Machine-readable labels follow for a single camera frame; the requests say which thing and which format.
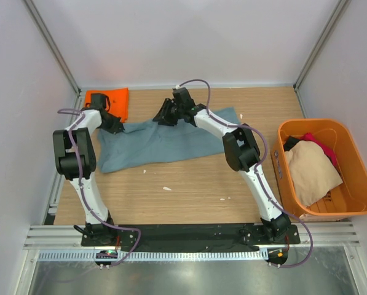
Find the blue grey t shirt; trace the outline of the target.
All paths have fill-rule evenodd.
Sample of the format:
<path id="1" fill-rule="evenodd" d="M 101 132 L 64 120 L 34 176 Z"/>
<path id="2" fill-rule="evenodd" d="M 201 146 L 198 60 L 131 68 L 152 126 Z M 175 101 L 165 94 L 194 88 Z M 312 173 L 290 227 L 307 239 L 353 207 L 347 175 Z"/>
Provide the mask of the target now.
<path id="1" fill-rule="evenodd" d="M 124 131 L 98 132 L 98 168 L 112 173 L 148 163 L 170 163 L 224 152 L 222 140 L 181 120 L 168 127 L 147 120 L 124 125 Z"/>

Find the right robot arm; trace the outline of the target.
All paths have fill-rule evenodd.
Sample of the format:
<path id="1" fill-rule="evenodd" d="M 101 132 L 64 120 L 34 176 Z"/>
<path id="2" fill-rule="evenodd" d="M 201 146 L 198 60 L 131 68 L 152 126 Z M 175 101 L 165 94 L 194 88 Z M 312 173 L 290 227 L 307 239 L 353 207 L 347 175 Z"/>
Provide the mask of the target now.
<path id="1" fill-rule="evenodd" d="M 211 133 L 223 143 L 229 167 L 247 183 L 259 209 L 264 238 L 270 243 L 284 241 L 291 221 L 275 198 L 262 169 L 260 150 L 247 124 L 237 125 L 197 104 L 185 87 L 173 89 L 173 98 L 166 98 L 153 118 L 159 125 L 175 126 L 179 120 Z"/>

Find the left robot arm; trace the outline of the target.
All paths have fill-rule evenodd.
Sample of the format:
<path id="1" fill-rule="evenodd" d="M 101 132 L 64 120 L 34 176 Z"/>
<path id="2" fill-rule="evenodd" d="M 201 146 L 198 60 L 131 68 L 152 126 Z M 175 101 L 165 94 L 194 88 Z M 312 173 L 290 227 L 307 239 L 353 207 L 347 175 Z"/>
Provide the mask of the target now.
<path id="1" fill-rule="evenodd" d="M 91 139 L 97 129 L 113 135 L 124 130 L 121 118 L 112 115 L 110 108 L 107 95 L 91 94 L 90 103 L 80 110 L 58 110 L 59 114 L 73 115 L 74 121 L 52 135 L 57 172 L 75 189 L 85 212 L 85 226 L 74 226 L 82 234 L 82 246 L 110 246 L 118 239 L 114 221 L 96 183 L 97 158 Z"/>

